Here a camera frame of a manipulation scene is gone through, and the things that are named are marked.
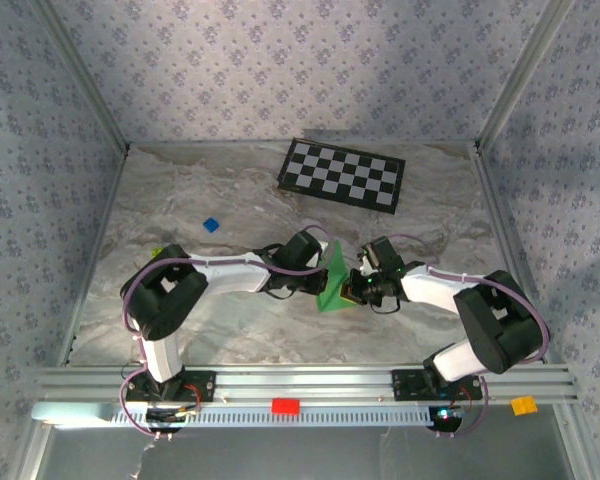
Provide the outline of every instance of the marble surface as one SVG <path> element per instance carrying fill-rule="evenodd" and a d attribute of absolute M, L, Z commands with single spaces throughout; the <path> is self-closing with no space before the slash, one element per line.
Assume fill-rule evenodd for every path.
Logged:
<path fill-rule="evenodd" d="M 430 242 L 447 270 L 502 267 L 466 152 L 413 144 L 348 145 L 404 158 L 395 215 L 283 192 L 276 176 L 288 142 L 133 148 L 118 188 L 100 260 L 85 302 L 71 365 L 122 365 L 137 358 L 120 320 L 120 286 L 151 249 L 180 243 L 199 255 L 240 254 L 286 242 L 310 223 L 327 227 L 348 266 L 368 240 L 409 233 Z M 220 222 L 208 233 L 202 222 Z M 396 243 L 405 261 L 420 245 Z M 420 362 L 463 336 L 457 317 L 405 304 L 380 316 L 369 307 L 319 313 L 315 298 L 264 294 L 205 298 L 180 330 L 186 364 Z"/>

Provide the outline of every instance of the yellow block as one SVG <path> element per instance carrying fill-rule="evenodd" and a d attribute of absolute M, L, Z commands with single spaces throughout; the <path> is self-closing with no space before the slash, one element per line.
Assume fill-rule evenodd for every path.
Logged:
<path fill-rule="evenodd" d="M 538 411 L 538 406 L 533 397 L 514 398 L 511 400 L 511 407 L 515 416 L 536 413 Z"/>

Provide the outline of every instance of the checkerboard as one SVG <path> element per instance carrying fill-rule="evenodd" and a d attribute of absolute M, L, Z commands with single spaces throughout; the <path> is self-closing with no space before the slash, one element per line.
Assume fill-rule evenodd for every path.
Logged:
<path fill-rule="evenodd" d="M 278 188 L 395 213 L 404 160 L 294 139 L 278 175 Z"/>

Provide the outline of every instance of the patterned wallpaper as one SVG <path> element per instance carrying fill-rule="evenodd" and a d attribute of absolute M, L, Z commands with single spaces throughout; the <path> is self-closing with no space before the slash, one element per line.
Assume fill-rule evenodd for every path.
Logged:
<path fill-rule="evenodd" d="M 55 0 L 133 142 L 475 138 L 546 0 Z"/>
<path fill-rule="evenodd" d="M 488 158 L 600 452 L 600 0 L 576 5 Z"/>
<path fill-rule="evenodd" d="M 0 478 L 53 365 L 118 155 L 28 4 L 0 1 Z"/>

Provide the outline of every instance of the green triangular prism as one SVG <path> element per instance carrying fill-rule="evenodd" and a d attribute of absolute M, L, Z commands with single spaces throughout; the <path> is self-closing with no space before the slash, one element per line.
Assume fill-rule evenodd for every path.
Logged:
<path fill-rule="evenodd" d="M 332 312 L 341 308 L 355 307 L 356 304 L 345 300 L 340 296 L 340 286 L 349 277 L 349 271 L 344 264 L 340 242 L 335 241 L 333 244 L 333 256 L 327 265 L 329 277 L 327 286 L 320 295 L 316 297 L 316 305 L 319 312 Z"/>

